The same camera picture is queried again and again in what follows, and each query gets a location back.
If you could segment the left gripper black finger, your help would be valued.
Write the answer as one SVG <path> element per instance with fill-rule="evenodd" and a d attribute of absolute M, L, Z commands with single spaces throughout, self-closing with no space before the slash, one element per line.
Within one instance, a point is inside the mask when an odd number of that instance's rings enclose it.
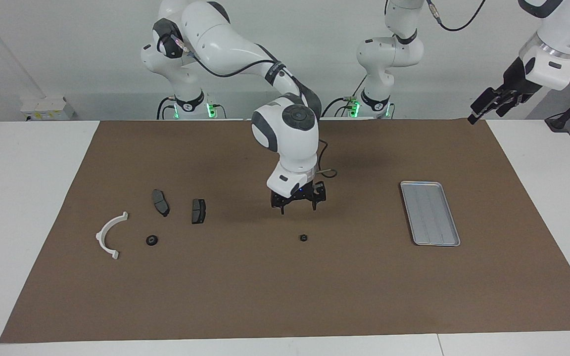
<path fill-rule="evenodd" d="M 471 105 L 471 114 L 468 116 L 468 122 L 475 124 L 489 111 L 495 110 L 499 117 L 505 115 L 505 110 L 500 109 L 502 103 L 501 89 L 486 89 Z"/>
<path fill-rule="evenodd" d="M 498 117 L 504 117 L 512 108 L 518 105 L 518 97 L 516 96 L 500 96 L 496 101 L 496 114 Z"/>

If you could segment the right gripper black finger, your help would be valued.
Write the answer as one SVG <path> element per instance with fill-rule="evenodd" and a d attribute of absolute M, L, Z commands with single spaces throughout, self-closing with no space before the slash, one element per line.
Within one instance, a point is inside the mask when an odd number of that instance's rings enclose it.
<path fill-rule="evenodd" d="M 312 209 L 317 210 L 317 205 L 326 201 L 326 188 L 324 181 L 318 181 L 312 185 Z"/>
<path fill-rule="evenodd" d="M 277 194 L 276 192 L 271 193 L 271 207 L 278 208 L 281 215 L 285 214 L 285 206 L 291 202 L 291 198 L 286 198 Z"/>

